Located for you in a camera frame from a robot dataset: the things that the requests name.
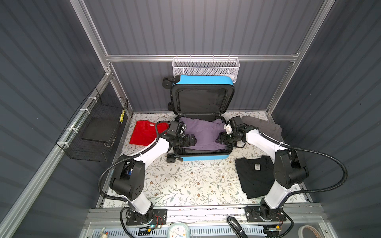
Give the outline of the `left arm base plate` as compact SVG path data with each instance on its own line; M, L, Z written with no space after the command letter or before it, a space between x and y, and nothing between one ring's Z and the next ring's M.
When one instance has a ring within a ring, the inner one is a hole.
M167 209L153 208L147 214L142 215L138 212L128 211L125 215L128 226L138 225L165 225L168 217Z

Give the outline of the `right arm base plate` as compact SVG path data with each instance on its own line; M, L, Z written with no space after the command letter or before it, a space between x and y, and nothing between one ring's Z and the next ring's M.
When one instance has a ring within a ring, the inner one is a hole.
M260 206L246 206L244 208L245 215L248 222L280 222L283 223L287 220L282 211L277 209L270 209L266 205Z

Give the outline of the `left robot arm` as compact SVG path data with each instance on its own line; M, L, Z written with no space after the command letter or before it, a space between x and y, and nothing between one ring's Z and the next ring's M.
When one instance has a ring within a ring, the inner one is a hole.
M183 122L168 122L169 127L159 133L155 126L156 138L144 149L133 155L122 155L115 166L109 188L118 198L141 215L152 210L152 203L143 193L146 169L160 156L174 147L193 146L196 143L193 135L186 135L187 126Z

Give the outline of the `red t-shirt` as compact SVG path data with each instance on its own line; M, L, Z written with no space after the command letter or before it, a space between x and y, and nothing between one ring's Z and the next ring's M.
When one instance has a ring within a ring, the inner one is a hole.
M130 144L148 146L156 137L155 123L147 120L137 121L130 138Z

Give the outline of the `black t-shirt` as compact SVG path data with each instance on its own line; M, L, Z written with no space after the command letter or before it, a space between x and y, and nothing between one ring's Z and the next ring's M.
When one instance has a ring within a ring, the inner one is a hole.
M235 167L242 191L248 199L268 194L275 181L274 164L269 156L256 159L240 158L235 160Z

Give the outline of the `blue hardshell suitcase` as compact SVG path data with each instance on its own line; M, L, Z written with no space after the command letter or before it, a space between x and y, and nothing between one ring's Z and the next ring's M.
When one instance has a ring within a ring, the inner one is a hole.
M226 122L222 115L234 96L233 80L228 76L189 76L177 75L165 77L164 88L170 90L171 101L168 110L181 119L202 120L206 122ZM232 147L222 146L222 149L196 150L184 145L174 147L174 152L167 155L167 162L176 159L183 161L223 160L228 158Z

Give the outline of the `purple trousers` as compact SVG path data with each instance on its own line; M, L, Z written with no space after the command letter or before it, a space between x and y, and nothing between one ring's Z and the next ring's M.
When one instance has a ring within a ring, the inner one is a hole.
M224 144L216 142L219 134L226 131L222 119L209 122L182 117L179 121L186 125L185 134L194 134L196 139L196 144L188 147L188 149L214 151L226 148Z

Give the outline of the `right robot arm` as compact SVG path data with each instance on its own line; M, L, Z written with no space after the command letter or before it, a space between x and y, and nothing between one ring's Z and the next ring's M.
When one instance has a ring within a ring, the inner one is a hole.
M267 136L261 129L245 124L239 116L226 122L224 129L216 142L231 147L239 141L252 144L269 155L273 162L274 183L256 212L263 221L269 222L281 212L289 197L302 192L299 184L309 176L304 156L302 152Z

